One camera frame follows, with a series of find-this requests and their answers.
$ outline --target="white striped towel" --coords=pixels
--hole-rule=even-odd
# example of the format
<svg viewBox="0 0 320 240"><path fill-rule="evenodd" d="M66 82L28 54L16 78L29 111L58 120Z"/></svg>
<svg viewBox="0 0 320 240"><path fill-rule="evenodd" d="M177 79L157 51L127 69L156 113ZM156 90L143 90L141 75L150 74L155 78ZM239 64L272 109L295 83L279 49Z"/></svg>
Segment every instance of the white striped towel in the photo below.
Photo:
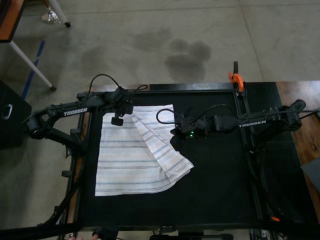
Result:
<svg viewBox="0 0 320 240"><path fill-rule="evenodd" d="M114 113L103 117L95 196L153 194L171 188L193 164L170 144L174 124L163 125L156 114L167 106L135 106L123 117L123 126L111 124ZM164 111L163 122L174 122Z"/></svg>

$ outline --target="concrete floor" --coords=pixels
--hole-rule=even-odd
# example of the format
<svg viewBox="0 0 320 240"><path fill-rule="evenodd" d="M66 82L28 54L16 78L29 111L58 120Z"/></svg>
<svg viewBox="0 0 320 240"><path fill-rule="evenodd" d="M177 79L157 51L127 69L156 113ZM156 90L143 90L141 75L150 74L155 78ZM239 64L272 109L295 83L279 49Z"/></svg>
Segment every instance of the concrete floor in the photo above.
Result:
<svg viewBox="0 0 320 240"><path fill-rule="evenodd" d="M121 85L228 82L233 61L247 82L312 81L320 75L320 0L60 0L71 28L41 22L41 1L30 1L14 36L57 87L34 76L27 95L33 110L72 102L93 76L108 73ZM19 95L30 69L0 44L0 79ZM98 79L95 84L108 83ZM68 132L77 117L56 127ZM0 151L0 229L45 221L64 197L65 149L26 139ZM235 231L247 239L248 231ZM121 233L148 239L147 233Z"/></svg>

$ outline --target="black cable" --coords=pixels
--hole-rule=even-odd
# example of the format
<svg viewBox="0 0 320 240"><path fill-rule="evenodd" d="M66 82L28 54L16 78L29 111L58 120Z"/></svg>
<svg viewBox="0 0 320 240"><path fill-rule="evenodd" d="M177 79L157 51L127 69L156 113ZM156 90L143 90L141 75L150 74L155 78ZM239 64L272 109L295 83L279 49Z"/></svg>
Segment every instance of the black cable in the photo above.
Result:
<svg viewBox="0 0 320 240"><path fill-rule="evenodd" d="M277 114L301 114L301 113L312 113L316 114L319 111L317 110L302 110L302 111L278 111L278 112L268 112L264 113L263 116L277 115ZM256 116L246 117L245 119L254 119Z"/></svg>
<svg viewBox="0 0 320 240"><path fill-rule="evenodd" d="M88 100L89 94L90 94L90 92L91 92L92 84L93 84L94 80L96 80L96 78L97 78L97 77L100 77L100 76L108 77L109 79L111 79L111 80L117 85L118 88L121 88L121 86L117 83L117 81L116 81L112 76L110 76L110 75L108 75L108 74L105 74L105 73L100 73L100 74L98 74L98 75L96 75L96 76L94 76L94 77L92 78L92 80L91 80L91 82L90 82L90 85L89 85L88 94L86 95L86 98L84 99L84 101L83 101L82 104L84 104L84 103Z"/></svg>
<svg viewBox="0 0 320 240"><path fill-rule="evenodd" d="M66 159L67 157L70 156L70 154L68 154L68 147L67 147L67 145L64 145L64 146L65 146L65 158L64 158L64 159Z"/></svg>
<svg viewBox="0 0 320 240"><path fill-rule="evenodd" d="M230 112L232 113L233 116L235 116L237 119L239 119L238 115L235 113L235 111L229 107L226 104L217 104L214 106L209 107L207 110L203 111L199 116L197 116L194 120L193 123L195 123L198 119L200 119L202 116L204 116L206 113L210 112L212 109L218 108L218 107L225 107L228 108L230 110Z"/></svg>
<svg viewBox="0 0 320 240"><path fill-rule="evenodd" d="M317 114L317 112L312 112L312 113L309 113L309 114L307 114L307 115L305 115L305 116L303 116L303 117L300 117L300 120L301 120L301 119L304 119L304 118L306 118L306 117L309 117L309 116L311 116L311 115L314 115L314 114Z"/></svg>
<svg viewBox="0 0 320 240"><path fill-rule="evenodd" d="M173 121L173 122L160 121L160 120L159 120L159 114L160 114L161 112L164 112L164 111L171 112L171 113L173 113L174 115L176 115L178 118L186 121L187 123L191 123L191 122L188 122L188 121L187 121L184 117L182 117L179 113L177 113L177 112L175 112L175 111L173 111L173 110L171 110L171 109L169 109L169 108L164 108L164 109L159 110L159 111L156 113L156 115L155 115L156 120L157 120L159 123L161 123L161 124L179 124L179 122L174 122L174 121Z"/></svg>
<svg viewBox="0 0 320 240"><path fill-rule="evenodd" d="M146 90L147 88L148 88L148 85L140 85L136 89L128 89L128 91L133 91L133 94L131 95L130 101L132 101L134 99L134 96L137 91L143 91L143 90Z"/></svg>

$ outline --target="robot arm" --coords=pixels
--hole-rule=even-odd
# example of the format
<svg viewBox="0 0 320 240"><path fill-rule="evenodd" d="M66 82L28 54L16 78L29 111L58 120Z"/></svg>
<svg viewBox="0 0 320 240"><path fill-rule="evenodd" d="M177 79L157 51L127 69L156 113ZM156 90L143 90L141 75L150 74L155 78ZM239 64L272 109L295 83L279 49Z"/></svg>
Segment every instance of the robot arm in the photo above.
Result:
<svg viewBox="0 0 320 240"><path fill-rule="evenodd" d="M60 118L77 115L81 113L115 113L111 123L122 126L123 119L119 118L125 114L133 112L134 93L118 87L114 92L84 92L77 95L78 101L50 105L47 108L35 112L23 123L27 132L33 139L51 139L65 145L71 155L82 155L85 146L81 141L80 129L71 129L70 134L66 134L54 128Z"/></svg>
<svg viewBox="0 0 320 240"><path fill-rule="evenodd" d="M291 106L270 107L268 110L261 112L245 113L241 115L235 114L232 109L232 114L215 114L208 115L208 112L217 107L227 107L227 105L220 104L210 107L198 117L187 116L185 114L177 114L175 128L170 132L173 134L171 144L174 148L181 147L182 141L185 139L199 139L210 138L215 136L223 136L231 133L237 128L246 128L255 125L269 124L269 127L265 129L260 136L259 141L266 142L275 135L283 131L296 131L301 126L301 119L299 113L317 111L303 111L306 107L306 103L303 100L295 101ZM158 116L161 112L168 111L168 109L162 109L157 113Z"/></svg>

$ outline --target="black cabinet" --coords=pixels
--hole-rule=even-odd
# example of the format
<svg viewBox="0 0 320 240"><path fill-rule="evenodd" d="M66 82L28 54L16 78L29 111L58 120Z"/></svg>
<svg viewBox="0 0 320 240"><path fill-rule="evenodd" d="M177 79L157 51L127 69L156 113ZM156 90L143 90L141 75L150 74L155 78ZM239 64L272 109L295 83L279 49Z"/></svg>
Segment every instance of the black cabinet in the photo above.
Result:
<svg viewBox="0 0 320 240"><path fill-rule="evenodd" d="M31 114L31 106L0 81L0 148L20 146L24 133L21 123Z"/></svg>

